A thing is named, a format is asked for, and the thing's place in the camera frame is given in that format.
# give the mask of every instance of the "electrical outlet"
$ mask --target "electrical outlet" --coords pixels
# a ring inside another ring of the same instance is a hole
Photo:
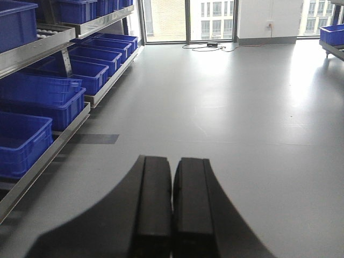
[[[274,21],[273,20],[267,20],[267,28],[273,28]]]

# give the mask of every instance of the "baseboard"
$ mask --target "baseboard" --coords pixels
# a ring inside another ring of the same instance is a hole
[[[297,37],[277,37],[277,38],[252,38],[240,39],[238,37],[239,46],[242,45],[260,45],[260,44],[295,44]]]

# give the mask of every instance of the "stainless steel shelving rack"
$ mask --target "stainless steel shelving rack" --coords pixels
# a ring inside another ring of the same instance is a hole
[[[70,63],[67,47],[73,44],[70,40],[87,37],[109,25],[121,21],[134,11],[134,6],[129,6],[109,15],[98,17],[95,20],[84,24],[66,24],[58,22],[59,14],[53,11],[54,4],[56,4],[55,0],[41,1],[41,3],[46,17],[49,17],[46,22],[50,24],[38,24],[37,27],[45,30],[58,31],[58,33],[48,38],[39,39],[27,45],[1,53],[0,78],[6,77],[11,73],[14,73],[54,53],[61,53],[64,63],[63,69],[66,74],[68,74],[70,72]],[[0,224],[21,200],[32,184],[38,179],[42,172],[59,154],[61,149],[68,143],[70,138],[87,120],[90,116],[89,112],[91,110],[91,106],[95,108],[98,105],[107,92],[113,87],[115,82],[128,68],[131,62],[133,62],[139,52],[140,49],[137,49],[129,59],[122,64],[119,70],[109,78],[108,82],[102,87],[97,95],[85,96],[85,108],[83,111],[63,132],[53,132],[56,137],[53,144],[18,182],[1,182],[0,180],[0,190],[9,190],[5,197],[0,201]]]
[[[335,4],[335,10],[334,10],[332,25],[337,25],[339,22],[339,18],[340,18],[339,17],[340,9],[342,6],[344,6],[344,0],[331,0],[331,3]],[[331,46],[322,40],[320,40],[319,43],[322,46],[322,48],[326,51],[326,58],[328,58],[329,54],[333,54],[337,58],[344,61],[344,52],[343,52],[344,45]]]

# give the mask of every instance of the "blue plastic crate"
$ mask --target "blue plastic crate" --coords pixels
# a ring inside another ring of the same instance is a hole
[[[61,21],[83,24],[96,18],[97,0],[58,0],[61,9]]]
[[[120,7],[120,0],[113,0],[113,10],[116,11],[116,10],[120,10],[121,7]]]
[[[320,28],[320,40],[331,46],[344,45],[344,24]]]
[[[81,88],[73,98],[71,98],[65,105],[61,106],[49,106],[18,101],[1,101],[0,109],[14,113],[49,117],[53,122],[52,129],[54,131],[63,131],[84,109],[85,91],[85,88]]]
[[[131,44],[115,42],[110,39],[91,38],[81,43],[81,45],[96,47],[98,49],[122,53],[121,63],[124,63],[130,56]]]
[[[95,33],[92,37],[100,38],[100,39],[113,39],[113,40],[120,40],[120,42],[128,42],[131,43],[131,54],[138,47],[138,37],[128,36],[128,35],[117,35],[117,34],[108,34],[108,33]]]
[[[36,4],[0,1],[0,53],[37,40]]]
[[[81,83],[76,79],[17,72],[0,80],[0,99],[61,106],[80,91]]]
[[[0,112],[0,176],[20,179],[52,142],[51,118]]]
[[[69,50],[69,56],[73,60],[109,66],[108,73],[110,77],[119,68],[122,54],[101,49],[75,47]]]
[[[95,95],[108,80],[109,66],[71,60],[73,75],[70,78],[82,80],[82,87],[87,95]],[[58,65],[55,60],[41,66],[37,72],[45,75],[58,76]]]
[[[16,1],[20,1],[20,2],[28,2],[28,3],[34,3],[38,5],[38,8],[35,10],[36,12],[36,18],[40,19],[40,20],[44,20],[44,12],[43,12],[43,8],[41,6],[41,2],[40,0],[16,0]]]
[[[122,0],[122,1],[123,1],[122,3],[123,8],[134,4],[134,0]]]
[[[113,0],[98,0],[97,16],[101,17],[113,12]]]

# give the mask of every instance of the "gray floor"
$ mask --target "gray floor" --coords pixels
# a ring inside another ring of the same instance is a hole
[[[1,258],[89,208],[139,154],[211,160],[279,258],[344,257],[344,62],[317,41],[196,53],[148,46],[0,226]]]

